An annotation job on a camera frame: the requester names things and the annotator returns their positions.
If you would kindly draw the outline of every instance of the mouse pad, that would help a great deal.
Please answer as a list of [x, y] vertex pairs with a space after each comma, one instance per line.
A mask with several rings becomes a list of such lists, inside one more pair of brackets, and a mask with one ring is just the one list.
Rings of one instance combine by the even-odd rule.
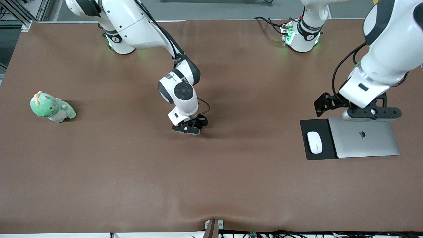
[[[301, 125], [305, 155], [308, 160], [327, 160], [337, 158], [328, 119], [301, 120], [299, 123]], [[313, 154], [310, 150], [310, 146], [308, 145], [307, 133], [310, 131], [316, 131], [320, 135], [322, 151], [319, 154]]]

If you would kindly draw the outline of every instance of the metal frame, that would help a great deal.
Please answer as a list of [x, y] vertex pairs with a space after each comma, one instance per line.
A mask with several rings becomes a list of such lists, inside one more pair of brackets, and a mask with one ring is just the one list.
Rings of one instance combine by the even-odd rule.
[[1, 80], [3, 80], [3, 78], [4, 78], [4, 74], [6, 73], [6, 69], [7, 69], [7, 67], [4, 64], [0, 64], [0, 71], [4, 72], [4, 73], [0, 72], [0, 83], [1, 83]]
[[[37, 15], [34, 16], [30, 13], [26, 7], [24, 7], [21, 3], [17, 0], [0, 0], [0, 4], [11, 14], [13, 15], [17, 21], [22, 24], [22, 28], [29, 29], [31, 27], [32, 22], [40, 22], [42, 21], [47, 5], [50, 0], [41, 0], [41, 5], [37, 11]], [[14, 21], [6, 22], [0, 24], [2, 27], [20, 27], [19, 23]]]

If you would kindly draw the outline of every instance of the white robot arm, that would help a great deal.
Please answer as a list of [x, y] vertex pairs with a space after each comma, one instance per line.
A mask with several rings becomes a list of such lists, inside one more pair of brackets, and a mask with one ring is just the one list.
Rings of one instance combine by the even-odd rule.
[[78, 16], [91, 17], [104, 30], [111, 47], [119, 54], [134, 49], [164, 47], [175, 62], [170, 73], [159, 81], [159, 92], [175, 108], [168, 114], [174, 131], [199, 134], [207, 119], [198, 113], [198, 98], [193, 88], [200, 70], [160, 27], [139, 0], [66, 0]]
[[304, 5], [301, 19], [283, 25], [282, 40], [298, 52], [307, 52], [313, 48], [320, 36], [320, 31], [329, 16], [327, 6], [348, 0], [300, 0]]
[[[401, 116], [386, 107], [385, 92], [423, 63], [423, 0], [380, 0], [367, 15], [363, 33], [369, 52], [350, 73], [339, 93], [315, 101], [317, 116], [349, 107], [345, 120], [392, 121]], [[376, 106], [377, 99], [384, 101]]]

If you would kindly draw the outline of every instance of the stuffed dinosaur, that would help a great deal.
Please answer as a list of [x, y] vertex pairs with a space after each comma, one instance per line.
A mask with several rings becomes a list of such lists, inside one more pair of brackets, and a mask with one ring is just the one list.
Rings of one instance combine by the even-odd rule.
[[54, 122], [63, 122], [65, 118], [73, 119], [77, 116], [69, 103], [42, 91], [34, 95], [30, 106], [35, 115], [47, 117]]

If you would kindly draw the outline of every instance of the laptop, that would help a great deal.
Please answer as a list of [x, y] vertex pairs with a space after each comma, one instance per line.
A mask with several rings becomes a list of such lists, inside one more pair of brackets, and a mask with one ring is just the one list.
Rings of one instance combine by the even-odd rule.
[[390, 122], [348, 122], [330, 117], [338, 158], [399, 155]]

